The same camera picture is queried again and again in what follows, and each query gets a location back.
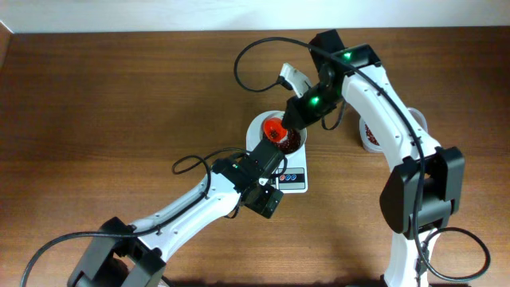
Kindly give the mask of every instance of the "brown table surface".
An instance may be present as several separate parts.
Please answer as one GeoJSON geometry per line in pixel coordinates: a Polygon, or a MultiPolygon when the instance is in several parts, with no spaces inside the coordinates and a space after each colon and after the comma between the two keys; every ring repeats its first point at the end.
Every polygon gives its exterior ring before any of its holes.
{"type": "MultiPolygon", "coordinates": [[[[242,90],[232,74],[237,53],[261,37],[309,41],[317,32],[14,35],[0,75],[0,285],[17,285],[52,238],[96,230],[113,216],[131,222],[177,199],[204,176],[200,168],[172,175],[178,158],[244,147],[250,121],[283,110],[292,93],[242,90]]],[[[473,231],[492,251],[490,271],[472,285],[508,285],[510,28],[339,33],[346,45],[370,43],[430,134],[463,151],[461,209],[450,225],[473,231]]],[[[286,61],[316,81],[308,51],[286,43],[247,54],[241,76],[262,87],[286,61]]],[[[308,128],[308,192],[286,195],[270,220],[243,208],[235,220],[213,222],[165,274],[267,284],[378,278],[390,256],[379,209],[389,170],[383,155],[363,150],[358,121],[349,108],[333,132],[308,128]]],[[[29,285],[63,286],[89,242],[52,248],[29,285]]],[[[432,262],[460,276],[478,270],[483,254],[466,237],[445,234],[432,262]]]]}

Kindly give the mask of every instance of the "white container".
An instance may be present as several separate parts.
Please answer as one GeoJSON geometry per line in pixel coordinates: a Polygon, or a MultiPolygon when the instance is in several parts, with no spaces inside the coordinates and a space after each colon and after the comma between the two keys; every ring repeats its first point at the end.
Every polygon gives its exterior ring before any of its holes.
{"type": "MultiPolygon", "coordinates": [[[[416,108],[407,108],[409,113],[413,116],[413,118],[418,122],[418,124],[423,128],[425,132],[429,132],[427,121],[425,120],[425,116],[418,111],[416,108]]],[[[363,118],[359,118],[359,135],[361,136],[361,141],[363,142],[363,148],[368,152],[374,152],[374,153],[382,153],[382,148],[377,145],[373,144],[368,140],[367,137],[367,131],[365,130],[365,121],[363,118]]]]}
{"type": "MultiPolygon", "coordinates": [[[[284,112],[282,112],[282,111],[263,112],[262,114],[258,115],[252,121],[252,123],[249,125],[248,132],[246,132],[246,149],[248,151],[252,151],[253,149],[255,149],[255,147],[258,145],[258,143],[261,142],[262,137],[264,135],[264,130],[262,129],[262,124],[264,123],[265,120],[271,119],[273,117],[278,117],[278,118],[283,119],[284,112]]],[[[304,142],[306,141],[306,138],[307,138],[306,128],[300,130],[299,133],[301,136],[300,146],[293,153],[285,155],[287,157],[287,159],[292,158],[295,154],[304,150],[304,142]]]]}

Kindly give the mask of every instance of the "white backdrop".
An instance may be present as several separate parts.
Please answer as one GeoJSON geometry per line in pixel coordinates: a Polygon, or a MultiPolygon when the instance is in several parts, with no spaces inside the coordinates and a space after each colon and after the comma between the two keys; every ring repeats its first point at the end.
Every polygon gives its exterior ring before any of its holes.
{"type": "Polygon", "coordinates": [[[510,25],[510,0],[0,0],[15,33],[510,25]]]}

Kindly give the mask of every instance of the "robotic arm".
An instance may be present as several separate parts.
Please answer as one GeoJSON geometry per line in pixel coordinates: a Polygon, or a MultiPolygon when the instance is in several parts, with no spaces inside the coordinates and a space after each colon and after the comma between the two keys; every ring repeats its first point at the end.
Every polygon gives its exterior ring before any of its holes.
{"type": "MultiPolygon", "coordinates": [[[[313,50],[311,55],[320,79],[317,85],[312,86],[291,65],[285,64],[281,71],[282,85],[296,94],[287,101],[282,125],[287,129],[306,128],[343,100],[358,111],[377,138],[391,172],[379,200],[382,214],[393,230],[390,264],[382,285],[427,286],[427,268],[414,244],[414,201],[418,200],[418,238],[423,242],[436,229],[445,227],[449,216],[458,210],[464,158],[458,149],[442,148],[421,129],[391,87],[385,69],[369,45],[346,48],[334,30],[317,34],[310,45],[342,58],[383,87],[416,132],[424,162],[402,115],[388,99],[353,69],[313,50]],[[425,181],[423,195],[417,197],[421,165],[430,177],[425,181]]],[[[266,183],[281,160],[284,160],[281,151],[268,140],[262,140],[249,154],[216,160],[212,172],[195,188],[153,215],[128,226],[118,218],[109,220],[101,231],[128,234],[155,227],[158,230],[137,238],[94,238],[68,286],[157,286],[172,254],[213,220],[226,216],[237,206],[247,206],[266,218],[271,217],[283,194],[266,183]],[[112,256],[114,253],[128,256],[135,262],[135,268],[128,271],[119,265],[112,256]]],[[[428,241],[425,250],[428,258],[436,239],[428,241]]]]}

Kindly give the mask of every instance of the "green led indicator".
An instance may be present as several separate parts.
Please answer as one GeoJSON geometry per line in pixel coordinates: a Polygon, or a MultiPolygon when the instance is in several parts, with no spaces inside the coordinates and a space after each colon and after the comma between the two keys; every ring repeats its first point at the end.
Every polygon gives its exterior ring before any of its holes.
{"type": "Polygon", "coordinates": [[[314,96],[314,97],[310,100],[310,103],[312,103],[313,105],[316,105],[317,103],[319,103],[319,97],[318,97],[318,96],[314,96]]]}
{"type": "Polygon", "coordinates": [[[352,52],[347,52],[343,55],[343,58],[345,60],[350,60],[351,59],[351,56],[352,56],[352,52]]]}

